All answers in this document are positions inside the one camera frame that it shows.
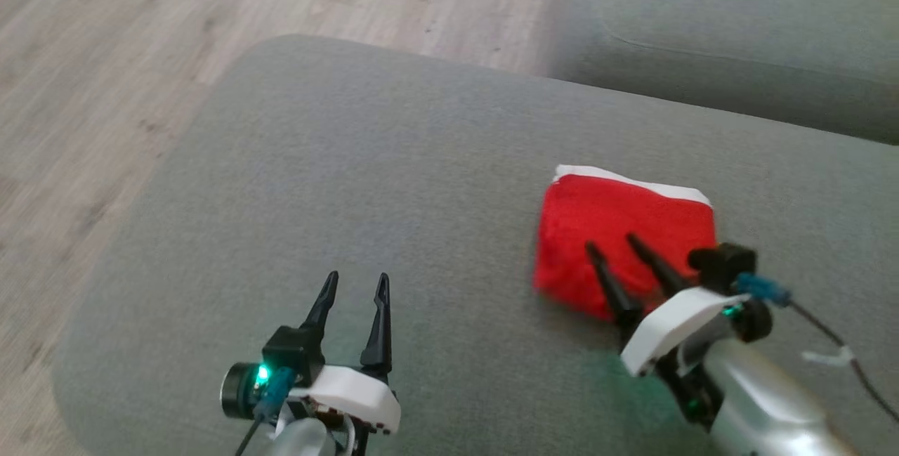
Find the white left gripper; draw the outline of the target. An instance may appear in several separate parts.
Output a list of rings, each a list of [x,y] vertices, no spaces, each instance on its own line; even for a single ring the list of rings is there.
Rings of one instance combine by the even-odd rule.
[[[324,332],[339,284],[331,271],[301,330]],[[270,427],[267,455],[364,455],[372,434],[399,431],[401,407],[389,386],[366,374],[392,372],[391,279],[380,274],[376,314],[360,354],[362,372],[327,365],[308,388],[288,367],[235,363],[221,384],[226,417],[251,421],[235,454],[242,455],[261,427]]]

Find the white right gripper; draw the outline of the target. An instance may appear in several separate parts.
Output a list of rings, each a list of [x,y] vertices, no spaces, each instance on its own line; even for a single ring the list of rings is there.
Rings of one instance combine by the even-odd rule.
[[[707,431],[770,430],[773,417],[759,380],[766,367],[748,347],[773,328],[767,305],[694,287],[691,277],[637,234],[626,234],[626,241],[651,274],[628,279],[627,287],[643,299],[670,299],[643,318],[643,304],[627,292],[600,248],[585,242],[614,324],[620,334],[632,334],[621,351],[627,372],[658,376],[685,420]]]

